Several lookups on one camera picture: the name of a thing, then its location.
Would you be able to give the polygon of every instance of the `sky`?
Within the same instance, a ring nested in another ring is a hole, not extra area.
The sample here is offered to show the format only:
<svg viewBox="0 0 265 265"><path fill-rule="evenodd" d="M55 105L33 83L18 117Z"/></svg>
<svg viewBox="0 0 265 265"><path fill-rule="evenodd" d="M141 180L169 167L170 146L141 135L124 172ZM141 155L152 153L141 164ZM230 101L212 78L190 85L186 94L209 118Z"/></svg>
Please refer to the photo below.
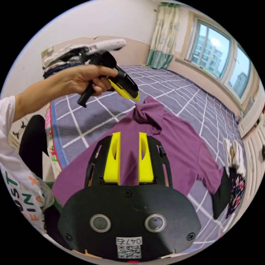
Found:
<svg viewBox="0 0 265 265"><path fill-rule="evenodd" d="M207 27L205 25L200 25L200 35L206 36L206 29ZM229 52L230 41L221 34L219 34L218 32L210 28L209 28L208 38L211 40L212 44L216 46L216 49L222 52L221 62L218 67L218 71L221 73L226 63L227 55ZM230 79L231 84L232 85L235 84L237 76L241 72L244 72L246 75L248 75L248 71L249 71L249 59L239 48L237 48L237 61L235 64L235 69L233 71L232 77Z"/></svg>

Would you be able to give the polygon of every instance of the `green curtain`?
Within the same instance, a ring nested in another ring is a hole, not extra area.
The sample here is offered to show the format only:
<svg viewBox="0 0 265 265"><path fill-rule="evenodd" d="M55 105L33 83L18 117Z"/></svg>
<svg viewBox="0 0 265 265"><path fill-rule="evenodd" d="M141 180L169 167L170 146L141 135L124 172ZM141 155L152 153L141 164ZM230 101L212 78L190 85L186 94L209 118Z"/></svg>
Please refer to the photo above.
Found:
<svg viewBox="0 0 265 265"><path fill-rule="evenodd" d="M175 53L178 29L179 6L173 3L160 3L147 66L155 69L168 68Z"/></svg>

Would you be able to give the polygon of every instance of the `black border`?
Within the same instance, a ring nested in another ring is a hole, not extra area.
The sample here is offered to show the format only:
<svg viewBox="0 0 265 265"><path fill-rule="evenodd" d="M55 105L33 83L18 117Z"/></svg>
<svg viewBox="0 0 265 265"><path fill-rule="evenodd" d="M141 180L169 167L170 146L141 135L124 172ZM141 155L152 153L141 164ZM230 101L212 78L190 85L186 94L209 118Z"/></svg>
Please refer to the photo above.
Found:
<svg viewBox="0 0 265 265"><path fill-rule="evenodd" d="M264 19L262 2L257 0L246 3L227 0L183 0L182 2L210 16L230 32L246 51L263 84L265 84L263 42L261 40L263 39ZM74 3L66 1L38 3L6 1L2 5L1 87L13 62L28 41L56 16L81 3L83 1L74 1ZM99 13L98 19L100 19L102 14L100 10L97 12ZM263 219L265 209L264 182L263 180L246 213L231 231L206 250L182 261L181 264L192 262L197 264L241 263L248 258L257 259L258 256L262 256L265 236ZM43 240L43 237L19 213L1 177L0 187L1 232L3 234L2 259L6 257L9 262L14 263L89 264L66 254L47 240Z"/></svg>

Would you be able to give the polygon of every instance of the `purple cloth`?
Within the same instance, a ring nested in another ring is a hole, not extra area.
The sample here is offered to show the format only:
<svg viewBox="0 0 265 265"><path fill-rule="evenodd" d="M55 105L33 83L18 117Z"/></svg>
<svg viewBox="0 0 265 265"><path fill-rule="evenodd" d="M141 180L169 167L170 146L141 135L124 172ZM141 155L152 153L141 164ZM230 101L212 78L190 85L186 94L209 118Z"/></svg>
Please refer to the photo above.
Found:
<svg viewBox="0 0 265 265"><path fill-rule="evenodd" d="M174 189L187 196L196 179L211 194L220 183L223 168L218 168L205 142L186 121L169 113L152 97L137 104L117 125L98 140L121 132L121 185L138 184L139 132L155 137L163 145L171 167ZM57 177L53 185L55 198L62 204L84 188L86 168L97 142L94 142Z"/></svg>

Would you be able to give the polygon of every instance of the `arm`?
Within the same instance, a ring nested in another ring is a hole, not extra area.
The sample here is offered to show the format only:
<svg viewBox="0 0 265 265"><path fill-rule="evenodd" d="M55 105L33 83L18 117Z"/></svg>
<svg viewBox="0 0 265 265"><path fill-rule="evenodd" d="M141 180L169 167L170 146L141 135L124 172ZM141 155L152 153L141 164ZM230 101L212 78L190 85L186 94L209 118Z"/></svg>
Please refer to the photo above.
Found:
<svg viewBox="0 0 265 265"><path fill-rule="evenodd" d="M16 95L13 122L38 111L52 100L63 96L61 90L56 87L62 86L59 81L60 73L29 86L25 91Z"/></svg>

